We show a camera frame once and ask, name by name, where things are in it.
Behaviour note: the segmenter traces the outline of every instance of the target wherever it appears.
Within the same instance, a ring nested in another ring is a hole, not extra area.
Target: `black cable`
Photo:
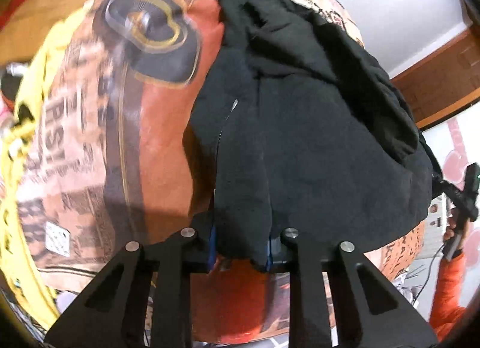
[[[423,289],[425,288],[425,286],[427,285],[428,283],[428,279],[430,279],[430,273],[431,273],[431,266],[433,266],[434,264],[434,260],[435,260],[435,257],[437,257],[438,253],[443,249],[443,244],[440,248],[438,248],[438,250],[435,252],[435,255],[433,255],[433,258],[430,262],[430,265],[428,266],[428,274],[427,274],[427,280],[425,280],[425,283],[423,284],[423,287],[420,289],[420,292],[417,294],[417,296],[415,297],[415,299],[413,300],[412,302],[412,306],[415,305],[415,302],[417,301],[418,297],[420,296],[420,294],[422,293]]]

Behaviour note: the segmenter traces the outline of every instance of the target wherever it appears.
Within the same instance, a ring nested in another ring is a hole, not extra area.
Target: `person's arm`
[[[448,219],[449,226],[443,236],[444,241],[454,236],[453,229],[456,226],[457,209],[453,209],[452,214],[452,217]],[[467,224],[458,250],[455,252],[458,254],[454,255],[452,261],[448,262],[446,259],[440,261],[437,287],[430,313],[430,325],[435,329],[440,341],[450,332],[465,311],[464,307],[458,305],[458,301],[462,291],[462,278],[465,273],[465,255],[462,249],[469,232],[470,225]]]

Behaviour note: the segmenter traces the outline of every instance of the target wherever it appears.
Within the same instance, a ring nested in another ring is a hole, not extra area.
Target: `yellow fabric with black spots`
[[[1,150],[0,165],[5,182],[5,198],[0,206],[0,269],[20,306],[45,330],[59,316],[53,300],[55,292],[44,285],[28,250],[18,219],[16,192],[42,113],[43,100],[49,94],[70,39],[87,11],[87,8],[83,8],[73,12],[67,19],[57,22],[46,36],[22,79],[15,100],[16,123],[19,121],[21,104],[28,107],[34,119],[23,120],[9,130],[3,138]]]

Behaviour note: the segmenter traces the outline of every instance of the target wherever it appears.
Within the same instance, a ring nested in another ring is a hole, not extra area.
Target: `black jacket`
[[[218,2],[222,47],[190,122],[217,169],[219,251],[263,264],[295,227],[365,252],[418,225],[435,159],[376,59],[290,0]]]

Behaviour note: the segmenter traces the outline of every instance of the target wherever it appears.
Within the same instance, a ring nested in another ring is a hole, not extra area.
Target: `orange sleeve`
[[[437,288],[433,297],[430,325],[441,341],[462,316],[464,307],[458,305],[465,272],[465,255],[455,257],[451,262],[442,259],[438,270]]]

